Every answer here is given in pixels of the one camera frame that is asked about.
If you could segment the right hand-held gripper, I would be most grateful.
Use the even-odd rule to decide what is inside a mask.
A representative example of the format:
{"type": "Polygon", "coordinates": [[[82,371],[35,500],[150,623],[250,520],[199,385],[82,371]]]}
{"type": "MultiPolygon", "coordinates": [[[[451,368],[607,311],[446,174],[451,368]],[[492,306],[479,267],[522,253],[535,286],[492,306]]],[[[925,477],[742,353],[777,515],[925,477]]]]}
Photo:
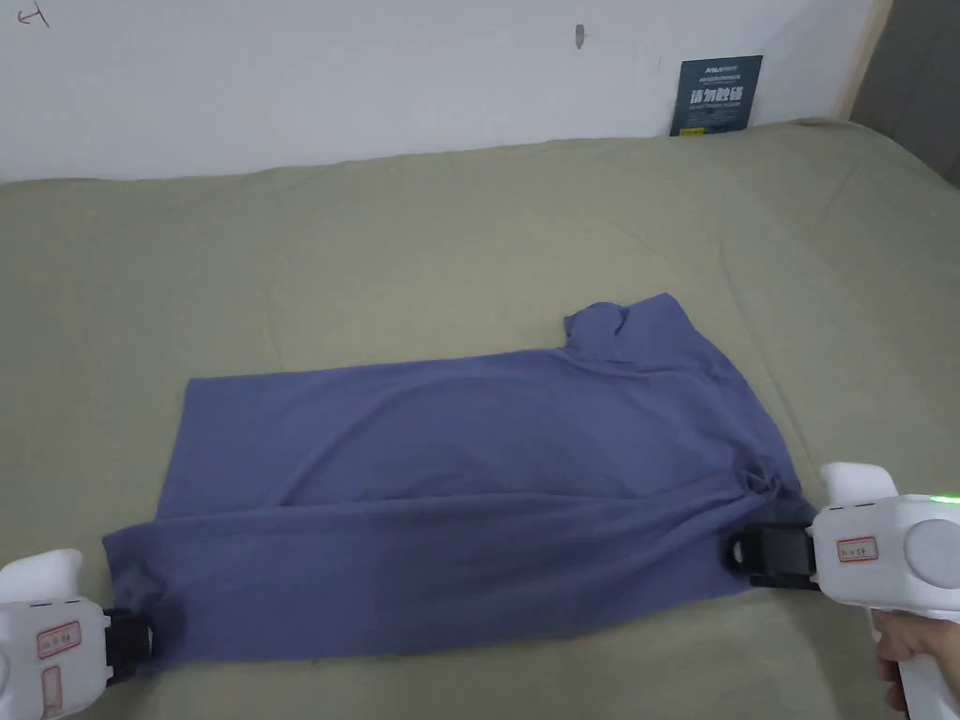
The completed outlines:
{"type": "Polygon", "coordinates": [[[808,524],[732,532],[727,570],[755,587],[818,591],[868,611],[958,623],[958,498],[903,494],[878,465],[834,462],[821,475],[826,508],[808,524]]]}

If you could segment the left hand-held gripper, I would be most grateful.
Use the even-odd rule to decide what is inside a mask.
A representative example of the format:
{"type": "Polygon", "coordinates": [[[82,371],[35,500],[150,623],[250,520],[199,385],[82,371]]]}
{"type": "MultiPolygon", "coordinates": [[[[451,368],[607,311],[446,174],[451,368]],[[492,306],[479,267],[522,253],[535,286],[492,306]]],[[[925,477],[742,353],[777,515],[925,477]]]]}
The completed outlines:
{"type": "Polygon", "coordinates": [[[83,597],[82,568],[73,548],[2,568],[2,718],[63,719],[152,662],[148,615],[83,597]]]}

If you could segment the person's right hand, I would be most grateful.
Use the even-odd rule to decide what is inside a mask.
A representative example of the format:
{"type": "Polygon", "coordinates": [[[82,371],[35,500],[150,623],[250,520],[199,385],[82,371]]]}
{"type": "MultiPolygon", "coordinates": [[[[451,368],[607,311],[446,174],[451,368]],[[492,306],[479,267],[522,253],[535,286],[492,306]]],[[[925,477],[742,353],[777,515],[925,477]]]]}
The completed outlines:
{"type": "Polygon", "coordinates": [[[959,698],[959,625],[950,621],[917,616],[906,612],[872,612],[874,628],[879,632],[877,667],[879,677],[888,684],[887,705],[906,713],[908,702],[901,678],[901,667],[917,655],[933,658],[944,682],[959,698]]]}

